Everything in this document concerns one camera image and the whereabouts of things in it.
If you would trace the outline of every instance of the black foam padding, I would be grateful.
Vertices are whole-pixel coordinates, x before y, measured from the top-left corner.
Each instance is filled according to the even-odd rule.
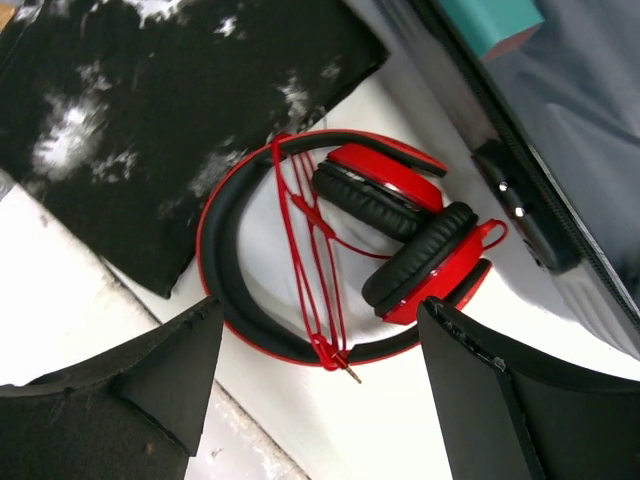
[[[202,432],[222,325],[209,298],[94,358],[0,387],[0,478],[182,480]]]
[[[168,297],[223,175],[387,52],[341,0],[159,4],[145,18],[125,0],[26,0],[0,35],[0,168]]]
[[[454,202],[424,225],[413,239],[371,275],[365,301],[382,316],[407,297],[464,240],[478,222],[471,208]]]
[[[410,208],[373,183],[349,176],[331,160],[318,165],[312,185],[325,200],[399,242],[407,242],[432,216],[426,210]]]
[[[640,383],[547,355],[434,298],[418,325],[454,479],[639,478]]]

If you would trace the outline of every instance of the ear cup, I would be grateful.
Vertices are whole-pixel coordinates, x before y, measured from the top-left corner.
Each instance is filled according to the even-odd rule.
[[[422,226],[415,237],[362,287],[365,301],[382,316],[406,298],[471,233],[478,216],[454,202]]]
[[[480,283],[484,280],[484,277],[489,273],[489,270],[491,270],[491,266],[491,262],[486,258],[478,260],[478,263],[476,263],[471,272],[464,277],[456,288],[449,292],[449,295],[446,296],[444,301],[458,309],[461,309],[462,307],[459,305],[460,302],[464,300],[472,290],[478,288]]]
[[[433,215],[414,210],[400,198],[326,160],[318,165],[311,183],[315,192],[354,218],[390,238],[406,242]]]

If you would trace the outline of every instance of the red ear cup housing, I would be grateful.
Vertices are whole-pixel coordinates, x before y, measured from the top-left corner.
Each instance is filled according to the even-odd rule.
[[[425,298],[444,299],[461,285],[479,285],[491,266],[481,256],[502,241],[506,226],[496,220],[476,226],[477,221],[467,205],[454,202],[418,231],[365,282],[362,295],[376,315],[385,322],[409,325]],[[503,229],[502,236],[485,246],[496,226]]]
[[[381,142],[383,145],[389,146],[391,148],[385,149],[385,154],[388,155],[391,159],[395,160],[402,165],[405,165],[409,168],[414,168],[416,170],[420,170],[420,172],[426,175],[432,175],[436,177],[444,177],[447,173],[447,167],[440,163],[438,160],[433,158],[430,155],[427,155],[420,150],[413,148],[406,143],[403,143],[395,138],[389,138],[384,135],[380,135],[377,133],[367,132],[366,136],[370,139],[377,140]],[[353,148],[352,145],[356,147],[365,147],[369,150],[373,150],[376,152],[376,149],[371,148],[369,145],[365,145],[361,142],[345,142],[345,147]]]
[[[398,161],[356,144],[329,153],[314,172],[312,185],[320,197],[402,243],[442,210],[442,194],[435,185]]]
[[[463,309],[469,300],[476,294],[485,277],[491,271],[493,264],[486,258],[481,258],[469,274],[462,279],[451,293],[444,297],[444,301],[451,305],[455,305],[458,310]]]
[[[411,168],[371,148],[348,143],[330,152],[327,161],[429,212],[442,210],[442,193],[438,187]]]
[[[374,307],[376,315],[384,317],[430,280],[432,272],[464,243],[477,222],[478,216],[469,206],[454,202],[424,225],[364,283],[362,296]],[[451,282],[445,296],[471,271],[476,261],[465,272],[456,272],[458,281]]]

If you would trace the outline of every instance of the red plastic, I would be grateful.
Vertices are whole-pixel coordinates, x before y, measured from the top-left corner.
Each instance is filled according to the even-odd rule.
[[[488,246],[484,239],[497,226],[503,228],[498,240]],[[493,248],[504,240],[507,226],[500,220],[489,220],[476,227],[473,232],[442,262],[422,284],[416,287],[405,300],[392,308],[382,320],[398,325],[409,325],[416,321],[418,306],[427,297],[445,298],[464,278],[471,273],[473,267],[489,248]]]
[[[333,372],[339,368],[343,369],[349,366],[347,360],[349,352],[347,350],[339,351],[327,341],[324,335],[312,335],[311,346],[320,359],[320,365],[322,365],[325,370]]]
[[[395,191],[429,212],[442,210],[442,193],[429,180],[375,150],[349,143],[328,158],[379,185]]]
[[[379,140],[381,142],[388,143],[389,145],[394,147],[399,152],[405,153],[407,155],[411,155],[416,160],[424,162],[425,164],[428,165],[428,166],[425,166],[422,169],[424,172],[434,173],[433,170],[435,168],[435,170],[439,171],[436,174],[436,176],[443,177],[448,171],[447,167],[444,164],[440,163],[438,160],[433,158],[431,155],[427,155],[426,153],[421,152],[417,148],[413,148],[411,145],[407,145],[406,143],[403,143],[403,142],[401,142],[399,140],[396,140],[395,138],[386,137],[386,136],[380,135],[378,133],[369,133],[369,132],[367,132],[367,135],[369,137],[375,138],[375,139],[377,139],[377,140]]]
[[[474,297],[474,295],[476,294],[476,292],[484,282],[484,279],[487,277],[487,275],[489,275],[489,272],[491,271],[492,266],[493,265],[490,265],[489,268],[487,268],[487,270],[480,276],[480,278],[476,280],[476,283],[474,283],[471,286],[471,288],[467,291],[467,293],[464,294],[464,297],[460,299],[460,301],[456,305],[456,308],[458,310],[462,310],[464,307],[467,306],[467,303],[471,301],[471,299]]]

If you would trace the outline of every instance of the headphones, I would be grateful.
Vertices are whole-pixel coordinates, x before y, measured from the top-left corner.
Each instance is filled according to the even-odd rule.
[[[478,225],[478,216],[462,202],[444,207],[440,190],[415,170],[444,177],[446,167],[382,135],[323,130],[280,136],[240,161],[217,185],[200,219],[196,256],[202,284],[224,306],[227,326],[246,343],[288,362],[331,370],[335,368],[328,368],[311,343],[277,323],[253,300],[237,252],[242,213],[274,167],[276,155],[284,158],[327,147],[335,150],[312,174],[315,194],[404,244],[362,287],[364,300],[385,322],[415,322],[417,308],[428,296],[462,308],[491,268],[491,262],[481,258],[483,252],[506,237],[507,226],[499,220]],[[300,198],[293,203],[321,230],[331,232],[310,207],[295,201]],[[502,234],[485,246],[484,240],[498,226]],[[413,326],[342,354],[349,364],[362,364],[419,343]]]

